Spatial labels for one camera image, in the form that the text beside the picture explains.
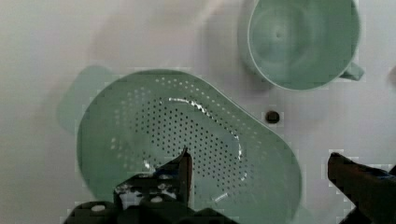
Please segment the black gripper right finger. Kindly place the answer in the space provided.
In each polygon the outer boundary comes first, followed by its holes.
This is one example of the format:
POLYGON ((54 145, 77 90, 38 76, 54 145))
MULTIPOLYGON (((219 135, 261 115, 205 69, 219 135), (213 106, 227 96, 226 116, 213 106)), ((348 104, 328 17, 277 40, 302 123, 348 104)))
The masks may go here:
POLYGON ((395 167, 388 172, 332 153, 329 180, 355 205, 339 224, 395 224, 395 167))

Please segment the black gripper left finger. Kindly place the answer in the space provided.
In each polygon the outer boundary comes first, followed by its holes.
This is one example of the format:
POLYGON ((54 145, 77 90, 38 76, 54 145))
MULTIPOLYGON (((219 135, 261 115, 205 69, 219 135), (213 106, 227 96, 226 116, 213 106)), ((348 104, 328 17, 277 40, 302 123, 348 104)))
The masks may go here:
POLYGON ((139 206, 150 196, 166 195, 188 204, 191 195, 192 157, 187 147, 171 161, 157 167, 153 173, 137 174, 118 184, 113 190, 113 202, 121 208, 139 206))

